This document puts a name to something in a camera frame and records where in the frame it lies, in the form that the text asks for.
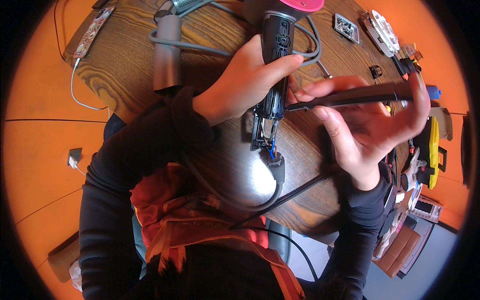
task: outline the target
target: wooden table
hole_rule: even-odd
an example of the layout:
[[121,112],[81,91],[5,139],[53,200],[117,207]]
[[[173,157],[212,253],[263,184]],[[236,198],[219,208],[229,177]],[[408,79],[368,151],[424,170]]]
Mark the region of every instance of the wooden table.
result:
[[[242,3],[219,0],[241,13]],[[118,0],[110,20],[99,33],[89,54],[80,61],[77,74],[100,99],[125,122],[153,104],[159,96],[152,89],[154,44],[147,39],[156,28],[153,14],[158,9],[153,0]],[[92,12],[69,42],[64,56],[73,66],[73,51],[97,12]],[[353,0],[326,1],[312,15],[322,40],[321,61],[333,76],[360,75],[371,84],[399,82],[401,78],[393,62],[375,47],[361,30],[360,45],[354,44],[332,29],[335,13],[357,25],[363,13]],[[300,24],[309,28],[305,20]],[[256,32],[244,21],[207,6],[183,18],[182,40],[235,52]],[[294,48],[311,51],[314,44],[303,32],[295,31]],[[210,87],[228,65],[229,59],[209,53],[183,49],[181,72],[184,85],[198,91]],[[379,65],[383,76],[372,80],[369,66]],[[317,64],[300,68],[294,75],[297,85],[323,79]],[[204,177],[224,195],[245,204],[266,201],[275,182],[258,151],[250,151],[252,114],[228,120],[219,125],[220,139],[204,151],[191,154],[191,159]],[[321,172],[326,165],[322,127],[314,114],[304,111],[286,112],[281,121],[276,145],[286,158],[286,182],[282,194],[292,191]],[[399,165],[407,157],[405,146],[399,149]],[[336,185],[341,179],[327,179],[267,216],[297,232],[315,237],[329,229],[326,224],[339,211]]]

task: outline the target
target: left hand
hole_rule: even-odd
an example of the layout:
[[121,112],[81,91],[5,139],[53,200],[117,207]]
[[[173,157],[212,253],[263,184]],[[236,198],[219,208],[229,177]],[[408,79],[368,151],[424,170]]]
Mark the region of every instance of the left hand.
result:
[[300,67],[303,56],[281,57],[267,65],[260,35],[255,35],[232,58],[222,76],[205,92],[193,98],[193,110],[211,126],[238,118],[260,103],[272,86]]

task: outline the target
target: black cord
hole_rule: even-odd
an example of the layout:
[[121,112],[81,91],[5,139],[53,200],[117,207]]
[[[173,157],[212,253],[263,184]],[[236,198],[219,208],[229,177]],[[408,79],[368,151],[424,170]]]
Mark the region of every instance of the black cord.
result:
[[310,268],[310,271],[312,272],[312,275],[313,275],[313,279],[315,280],[315,282],[318,281],[318,277],[317,277],[317,273],[315,272],[315,269],[313,268],[313,265],[312,265],[312,262],[310,261],[310,259],[308,258],[307,256],[307,253],[305,253],[305,251],[300,247],[300,245],[298,245],[294,240],[292,240],[290,237],[284,235],[284,234],[281,234],[279,232],[276,232],[276,231],[273,231],[271,229],[266,229],[266,228],[261,228],[261,227],[255,227],[255,226],[242,226],[242,227],[237,227],[237,228],[230,228],[230,230],[235,230],[235,229],[255,229],[255,230],[263,230],[263,231],[267,231],[267,232],[271,232],[273,234],[276,234],[276,235],[279,235],[287,240],[289,240],[292,244],[295,245],[295,247],[298,248],[298,250],[300,250],[300,252],[302,253],[303,257],[305,257],[305,260],[307,261],[307,264],[308,264],[308,267]]
[[55,35],[57,36],[57,46],[59,48],[60,57],[64,62],[67,62],[65,58],[63,58],[63,54],[61,53],[61,50],[60,50],[59,33],[57,30],[57,5],[59,1],[60,0],[57,0],[57,2],[55,2],[55,8],[53,9],[53,23],[55,24]]
[[243,219],[242,221],[240,221],[238,223],[233,224],[232,226],[230,226],[229,229],[236,229],[238,226],[242,225],[243,223],[246,223],[246,222],[248,222],[252,219],[255,219],[255,218],[257,218],[261,215],[264,215],[264,214],[268,213],[272,209],[274,209],[276,207],[279,207],[280,205],[288,202],[289,200],[291,200],[291,199],[295,198],[296,196],[300,195],[301,193],[308,190],[309,188],[311,188],[315,184],[324,181],[325,179],[329,178],[332,175],[333,175],[333,173],[330,173],[330,174],[327,174],[327,175],[318,175],[318,176],[314,177],[313,179],[311,179],[310,181],[301,185],[300,187],[298,187],[298,188],[294,189],[293,191],[289,192],[288,194],[285,194],[282,197],[280,197],[270,207],[268,207],[264,210],[261,210],[261,211],[255,213],[255,214],[251,215],[250,217]]

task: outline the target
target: right hand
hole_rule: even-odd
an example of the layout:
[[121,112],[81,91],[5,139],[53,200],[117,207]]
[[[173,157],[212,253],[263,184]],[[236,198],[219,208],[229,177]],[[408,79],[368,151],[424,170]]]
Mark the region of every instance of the right hand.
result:
[[[430,98],[420,75],[412,73],[408,82],[412,103],[390,116],[381,102],[313,109],[332,139],[337,163],[352,176],[355,187],[369,191],[380,180],[378,163],[401,142],[420,134],[430,112]],[[311,101],[331,92],[360,86],[367,82],[359,76],[342,76],[310,84],[289,97],[290,104]]]

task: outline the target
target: gray cable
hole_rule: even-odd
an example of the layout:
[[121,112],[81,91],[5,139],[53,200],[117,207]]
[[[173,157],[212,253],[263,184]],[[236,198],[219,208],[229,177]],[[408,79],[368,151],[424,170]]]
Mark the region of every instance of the gray cable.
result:
[[[198,3],[197,5],[189,8],[186,11],[179,14],[179,17],[182,18],[182,17],[186,16],[187,14],[189,14],[189,13],[191,13],[191,12],[193,12],[193,11],[195,11],[195,10],[197,10],[197,9],[199,9],[199,8],[209,4],[209,3],[212,6],[215,6],[216,8],[218,8],[220,10],[223,10],[224,12],[230,13],[230,14],[234,15],[235,17],[245,21],[245,18],[242,15],[235,12],[234,10],[231,10],[230,8],[227,8],[227,7],[225,7],[221,4],[218,4],[218,3],[214,2],[214,0],[204,0],[203,2]],[[303,57],[312,58],[311,60],[304,61],[301,64],[302,67],[311,65],[313,63],[316,63],[317,61],[320,60],[320,56],[322,54],[322,43],[321,43],[320,37],[318,35],[317,28],[315,27],[315,24],[313,23],[313,20],[310,16],[307,16],[307,21],[310,24],[310,26],[312,27],[313,34],[310,31],[308,31],[305,27],[295,23],[295,27],[298,28],[299,30],[305,32],[315,43],[315,50],[313,52],[310,52],[310,53],[304,53],[304,52],[299,52],[299,51],[293,50],[293,54],[300,54]],[[156,29],[152,30],[149,33],[148,39],[150,41],[154,42],[154,43],[157,43],[157,44],[163,44],[163,45],[169,45],[169,46],[176,46],[176,47],[190,48],[190,49],[196,49],[196,50],[201,50],[201,51],[206,51],[206,52],[212,52],[212,53],[223,55],[223,56],[226,56],[226,57],[230,57],[232,55],[232,54],[230,54],[226,51],[211,48],[211,47],[207,47],[207,46],[202,46],[202,45],[197,45],[197,44],[192,44],[192,43],[187,43],[187,42],[172,41],[172,40],[162,39],[162,38],[156,38],[156,37],[154,37],[154,34],[156,34]]]
[[218,200],[222,201],[222,202],[225,202],[239,210],[243,210],[243,211],[247,211],[247,212],[258,212],[258,211],[261,211],[261,210],[264,210],[266,208],[269,208],[271,207],[275,201],[280,197],[280,194],[282,192],[282,188],[283,188],[283,184],[277,184],[276,187],[275,187],[275,191],[273,192],[272,196],[270,197],[270,199],[268,199],[265,203],[263,204],[260,204],[260,205],[256,205],[256,206],[247,206],[247,205],[243,205],[241,204],[240,202],[238,201],[235,201],[235,200],[230,200],[230,199],[227,199],[225,197],[223,197],[222,195],[220,195],[209,183],[208,181],[200,174],[200,172],[197,170],[197,168],[193,165],[192,161],[190,160],[190,158],[185,154],[183,153],[182,154],[182,158],[183,158],[183,161],[185,162],[185,164],[188,166],[188,168],[190,169],[190,171],[195,175],[195,177],[200,181],[200,183],[206,187],[208,189],[208,191],[215,197],[217,198]]

